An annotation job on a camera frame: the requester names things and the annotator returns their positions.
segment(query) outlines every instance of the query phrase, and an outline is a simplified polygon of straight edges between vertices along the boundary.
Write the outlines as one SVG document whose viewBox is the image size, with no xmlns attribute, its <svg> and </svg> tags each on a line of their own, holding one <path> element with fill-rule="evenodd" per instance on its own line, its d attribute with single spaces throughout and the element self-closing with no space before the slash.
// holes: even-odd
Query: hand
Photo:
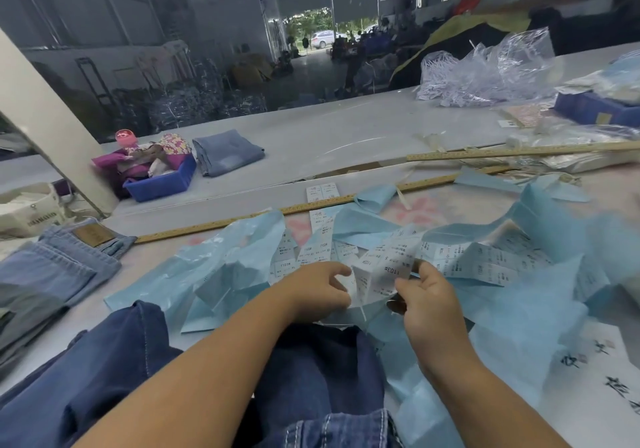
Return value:
<svg viewBox="0 0 640 448">
<path fill-rule="evenodd" d="M 291 308 L 293 323 L 313 323 L 351 304 L 336 274 L 349 276 L 351 268 L 339 262 L 316 262 L 300 266 L 267 291 L 280 295 Z"/>
<path fill-rule="evenodd" d="M 406 303 L 404 329 L 422 372 L 429 379 L 480 362 L 469 341 L 456 292 L 427 261 L 420 264 L 420 280 L 396 280 L 396 290 Z"/>
</svg>

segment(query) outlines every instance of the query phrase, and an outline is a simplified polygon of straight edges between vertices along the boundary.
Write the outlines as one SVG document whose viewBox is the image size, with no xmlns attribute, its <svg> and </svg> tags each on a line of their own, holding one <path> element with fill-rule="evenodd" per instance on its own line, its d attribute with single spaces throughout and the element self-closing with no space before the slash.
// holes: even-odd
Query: white pillar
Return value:
<svg viewBox="0 0 640 448">
<path fill-rule="evenodd" d="M 102 147 L 2 30 L 0 69 L 0 112 L 92 207 L 110 214 L 118 199 L 91 163 Z"/>
</svg>

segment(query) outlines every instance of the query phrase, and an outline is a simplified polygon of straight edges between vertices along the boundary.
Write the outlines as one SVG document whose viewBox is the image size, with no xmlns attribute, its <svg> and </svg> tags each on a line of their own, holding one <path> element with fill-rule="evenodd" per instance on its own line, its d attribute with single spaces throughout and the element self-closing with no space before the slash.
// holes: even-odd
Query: right hand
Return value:
<svg viewBox="0 0 640 448">
<path fill-rule="evenodd" d="M 419 272 L 420 280 L 396 280 L 406 303 L 404 329 L 428 378 L 455 375 L 480 362 L 460 302 L 452 284 L 432 264 L 422 261 Z"/>
</svg>

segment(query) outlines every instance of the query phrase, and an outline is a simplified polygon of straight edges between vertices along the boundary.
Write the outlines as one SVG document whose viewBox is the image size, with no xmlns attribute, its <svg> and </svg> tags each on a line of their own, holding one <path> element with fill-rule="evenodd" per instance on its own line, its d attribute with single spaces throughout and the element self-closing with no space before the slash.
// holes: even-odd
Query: blue box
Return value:
<svg viewBox="0 0 640 448">
<path fill-rule="evenodd" d="M 136 202 L 146 202 L 184 192 L 189 188 L 195 171 L 196 159 L 192 154 L 188 154 L 178 170 L 145 180 L 128 179 L 124 183 L 124 188 L 131 193 Z"/>
<path fill-rule="evenodd" d="M 640 128 L 640 106 L 601 98 L 594 92 L 558 94 L 554 110 L 581 125 L 622 125 Z"/>
</svg>

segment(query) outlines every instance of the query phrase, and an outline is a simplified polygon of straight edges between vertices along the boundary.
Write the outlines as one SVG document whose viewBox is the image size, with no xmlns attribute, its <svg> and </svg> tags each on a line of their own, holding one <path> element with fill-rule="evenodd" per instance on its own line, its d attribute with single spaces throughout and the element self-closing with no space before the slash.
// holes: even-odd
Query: pink cap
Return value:
<svg viewBox="0 0 640 448">
<path fill-rule="evenodd" d="M 132 148 L 138 144 L 138 138 L 131 130 L 116 131 L 116 141 L 123 148 Z"/>
</svg>

